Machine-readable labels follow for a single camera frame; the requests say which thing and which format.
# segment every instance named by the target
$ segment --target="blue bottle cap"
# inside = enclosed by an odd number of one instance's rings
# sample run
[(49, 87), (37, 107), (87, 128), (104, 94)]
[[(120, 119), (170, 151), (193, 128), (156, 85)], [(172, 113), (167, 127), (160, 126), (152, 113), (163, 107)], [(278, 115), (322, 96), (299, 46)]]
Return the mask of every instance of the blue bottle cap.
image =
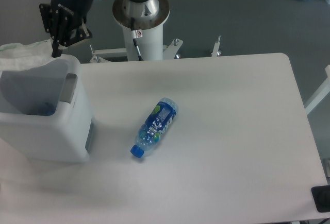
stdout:
[(130, 152), (137, 158), (141, 158), (144, 154), (144, 150), (139, 146), (134, 145)]

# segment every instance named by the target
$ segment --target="water bottle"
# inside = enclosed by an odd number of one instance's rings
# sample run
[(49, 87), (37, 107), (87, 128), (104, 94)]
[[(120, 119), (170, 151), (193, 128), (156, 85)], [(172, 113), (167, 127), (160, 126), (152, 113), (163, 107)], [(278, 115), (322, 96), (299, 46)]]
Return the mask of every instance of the water bottle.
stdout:
[(141, 126), (130, 152), (141, 158), (145, 152), (150, 151), (161, 140), (178, 111), (179, 108), (174, 101), (168, 98), (161, 99)]

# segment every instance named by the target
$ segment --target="trash can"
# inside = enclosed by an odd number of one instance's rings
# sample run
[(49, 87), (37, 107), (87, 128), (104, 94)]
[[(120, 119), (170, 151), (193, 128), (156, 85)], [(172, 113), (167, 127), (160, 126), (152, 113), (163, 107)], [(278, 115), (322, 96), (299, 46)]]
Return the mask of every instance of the trash can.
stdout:
[(0, 137), (29, 158), (88, 160), (94, 115), (77, 58), (0, 77)]

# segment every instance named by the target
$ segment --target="blue label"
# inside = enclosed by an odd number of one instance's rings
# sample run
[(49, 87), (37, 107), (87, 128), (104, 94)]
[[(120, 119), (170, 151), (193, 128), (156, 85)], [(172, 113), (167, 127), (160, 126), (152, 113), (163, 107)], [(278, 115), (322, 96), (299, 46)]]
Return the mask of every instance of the blue label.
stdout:
[(176, 112), (167, 103), (160, 101), (146, 119), (145, 124), (154, 132), (154, 142), (158, 142), (173, 121)]

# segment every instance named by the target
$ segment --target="table surface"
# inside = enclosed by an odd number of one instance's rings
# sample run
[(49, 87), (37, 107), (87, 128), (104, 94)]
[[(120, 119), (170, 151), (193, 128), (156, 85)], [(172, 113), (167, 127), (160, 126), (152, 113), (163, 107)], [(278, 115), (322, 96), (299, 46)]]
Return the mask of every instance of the table surface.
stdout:
[[(0, 141), (1, 223), (252, 224), (330, 217), (284, 54), (83, 65), (97, 126), (85, 164), (25, 158)], [(135, 135), (162, 97), (179, 114), (144, 160)]]

